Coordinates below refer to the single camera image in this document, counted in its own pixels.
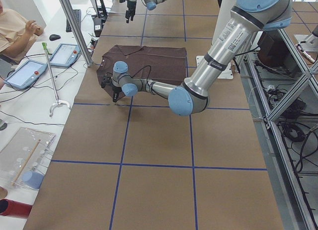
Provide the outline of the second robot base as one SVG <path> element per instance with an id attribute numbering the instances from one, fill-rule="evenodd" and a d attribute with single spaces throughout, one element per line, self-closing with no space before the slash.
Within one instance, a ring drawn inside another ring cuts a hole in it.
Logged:
<path id="1" fill-rule="evenodd" d="M 318 51 L 318 26 L 309 35 L 295 34 L 297 44 L 296 47 L 301 52 L 317 52 Z"/>

